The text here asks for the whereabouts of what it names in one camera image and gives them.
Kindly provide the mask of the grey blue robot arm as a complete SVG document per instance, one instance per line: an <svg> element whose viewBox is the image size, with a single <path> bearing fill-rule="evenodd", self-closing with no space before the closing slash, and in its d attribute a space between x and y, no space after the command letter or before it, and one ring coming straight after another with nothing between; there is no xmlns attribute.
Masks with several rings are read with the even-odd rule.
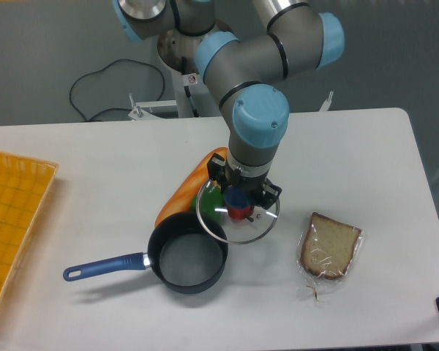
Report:
<svg viewBox="0 0 439 351"><path fill-rule="evenodd" d="M230 204L241 218L253 207L270 208L281 193L267 180L288 126L289 104L274 83L336 61L345 48L340 21L314 12L306 1L255 1L266 33L246 42L223 31L212 1L115 1L114 11L128 37L174 35L174 47L197 42L194 71L208 88L230 130L225 165L211 177L239 188L247 199Z"/></svg>

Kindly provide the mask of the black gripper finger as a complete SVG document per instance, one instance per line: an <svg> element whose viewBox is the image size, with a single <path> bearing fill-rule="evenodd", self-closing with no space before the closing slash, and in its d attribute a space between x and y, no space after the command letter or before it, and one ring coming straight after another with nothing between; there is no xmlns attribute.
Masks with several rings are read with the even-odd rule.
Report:
<svg viewBox="0 0 439 351"><path fill-rule="evenodd" d="M276 221L279 216L279 196L282 189L272 182L264 182L251 195L252 215L251 222L262 219Z"/></svg>
<svg viewBox="0 0 439 351"><path fill-rule="evenodd" d="M225 158L217 153L213 153L207 163L209 179L216 181L221 190L228 187L228 179L226 177L226 161Z"/></svg>

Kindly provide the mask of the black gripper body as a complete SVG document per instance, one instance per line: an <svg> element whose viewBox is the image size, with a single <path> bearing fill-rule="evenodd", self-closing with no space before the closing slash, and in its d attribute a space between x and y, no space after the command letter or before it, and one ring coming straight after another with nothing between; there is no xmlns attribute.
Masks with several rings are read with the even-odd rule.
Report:
<svg viewBox="0 0 439 351"><path fill-rule="evenodd" d="M252 205L252 192L267 181L269 164L246 166L236 160L226 161L228 187L222 190L228 205Z"/></svg>

